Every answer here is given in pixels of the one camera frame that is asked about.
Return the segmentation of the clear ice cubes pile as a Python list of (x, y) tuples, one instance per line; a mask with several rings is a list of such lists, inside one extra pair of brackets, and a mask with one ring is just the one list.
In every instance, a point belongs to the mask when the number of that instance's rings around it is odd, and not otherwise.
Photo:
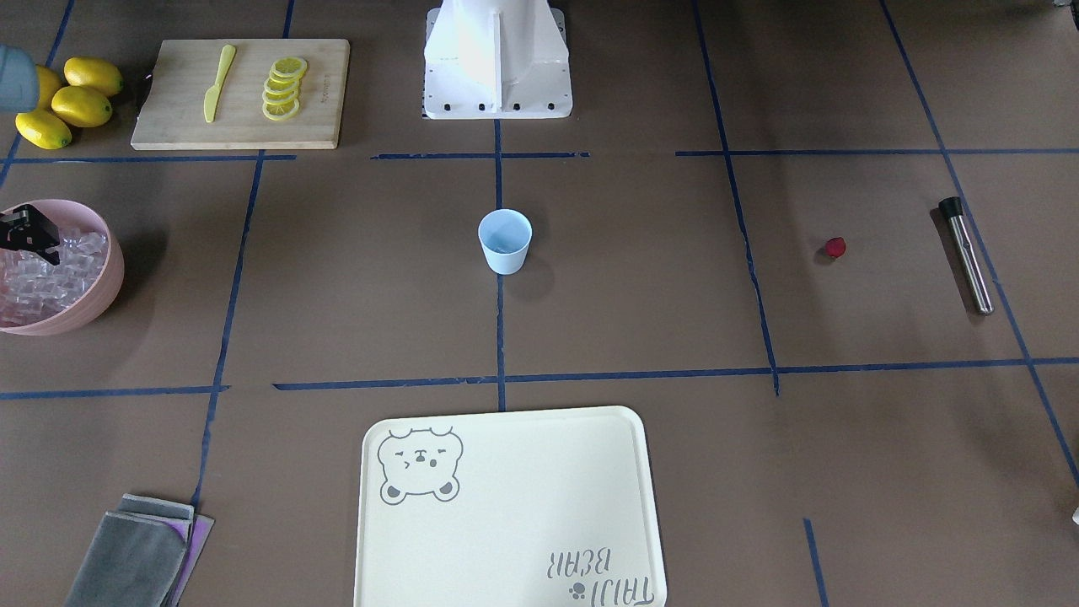
[(32, 253), (3, 250), (3, 328), (46, 321), (71, 308), (100, 279), (109, 252), (107, 235), (69, 227), (59, 231), (59, 238), (58, 266)]

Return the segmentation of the light blue plastic cup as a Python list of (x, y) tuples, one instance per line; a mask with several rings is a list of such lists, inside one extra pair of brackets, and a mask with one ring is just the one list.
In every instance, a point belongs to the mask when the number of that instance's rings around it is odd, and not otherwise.
[(486, 264), (500, 276), (523, 268), (533, 234), (527, 216), (507, 208), (486, 213), (477, 229)]

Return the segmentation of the pink bowl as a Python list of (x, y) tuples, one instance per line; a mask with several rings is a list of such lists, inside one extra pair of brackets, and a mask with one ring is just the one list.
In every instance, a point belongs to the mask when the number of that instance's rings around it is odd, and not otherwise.
[(54, 336), (101, 316), (125, 261), (103, 217), (73, 201), (30, 201), (3, 211), (3, 333)]

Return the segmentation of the wooden cutting board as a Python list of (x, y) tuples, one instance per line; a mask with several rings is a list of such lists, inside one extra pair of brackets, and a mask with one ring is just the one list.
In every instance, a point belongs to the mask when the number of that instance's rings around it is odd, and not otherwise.
[[(221, 50), (236, 49), (215, 119), (204, 119), (204, 97)], [(165, 40), (152, 84), (132, 132), (140, 151), (334, 149), (346, 96), (350, 42), (344, 39)], [(299, 111), (274, 121), (263, 115), (262, 93), (277, 59), (309, 63), (299, 85)]]

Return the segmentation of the yellow plastic knife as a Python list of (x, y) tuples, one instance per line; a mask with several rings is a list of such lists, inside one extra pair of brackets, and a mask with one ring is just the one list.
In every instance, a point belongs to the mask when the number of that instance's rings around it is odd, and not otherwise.
[(211, 124), (215, 121), (220, 95), (223, 92), (223, 86), (234, 61), (236, 51), (238, 50), (233, 45), (224, 45), (219, 52), (211, 86), (204, 93), (203, 106), (201, 107), (201, 112), (203, 112), (204, 121), (207, 124)]

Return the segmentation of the yellow lemon slices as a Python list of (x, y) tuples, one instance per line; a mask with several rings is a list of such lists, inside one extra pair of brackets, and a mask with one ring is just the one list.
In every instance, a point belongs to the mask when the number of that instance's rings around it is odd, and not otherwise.
[(308, 59), (300, 56), (279, 57), (270, 66), (261, 93), (261, 112), (267, 120), (285, 121), (299, 114), (308, 68)]

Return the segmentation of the grey purple folded cloth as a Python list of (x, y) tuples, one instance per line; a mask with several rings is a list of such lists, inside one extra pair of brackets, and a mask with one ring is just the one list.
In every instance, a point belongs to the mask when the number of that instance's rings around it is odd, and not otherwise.
[(191, 503), (124, 493), (105, 512), (66, 606), (178, 606), (215, 521)]

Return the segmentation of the cream bear tray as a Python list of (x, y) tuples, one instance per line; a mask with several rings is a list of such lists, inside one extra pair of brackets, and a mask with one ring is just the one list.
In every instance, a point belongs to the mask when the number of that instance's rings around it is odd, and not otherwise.
[(381, 420), (361, 440), (356, 606), (663, 606), (627, 406)]

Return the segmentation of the red strawberry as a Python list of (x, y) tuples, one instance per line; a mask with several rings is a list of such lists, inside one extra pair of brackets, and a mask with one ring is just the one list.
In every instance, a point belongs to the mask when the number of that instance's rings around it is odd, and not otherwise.
[(847, 252), (847, 242), (844, 238), (835, 237), (828, 239), (822, 246), (824, 254), (831, 259), (839, 259)]

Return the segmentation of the steel muddler black tip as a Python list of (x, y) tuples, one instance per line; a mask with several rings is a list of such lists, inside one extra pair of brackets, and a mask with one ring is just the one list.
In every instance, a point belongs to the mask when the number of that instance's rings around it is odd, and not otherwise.
[(955, 246), (972, 304), (979, 315), (994, 314), (995, 307), (991, 301), (991, 292), (983, 276), (981, 265), (971, 238), (964, 204), (959, 196), (950, 196), (939, 203), (939, 212), (947, 223), (950, 237)]

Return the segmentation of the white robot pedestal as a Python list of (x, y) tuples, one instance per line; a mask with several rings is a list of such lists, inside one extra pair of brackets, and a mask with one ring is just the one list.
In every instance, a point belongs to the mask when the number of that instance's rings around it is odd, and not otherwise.
[(421, 114), (544, 120), (572, 113), (566, 19), (547, 1), (443, 1), (427, 12)]

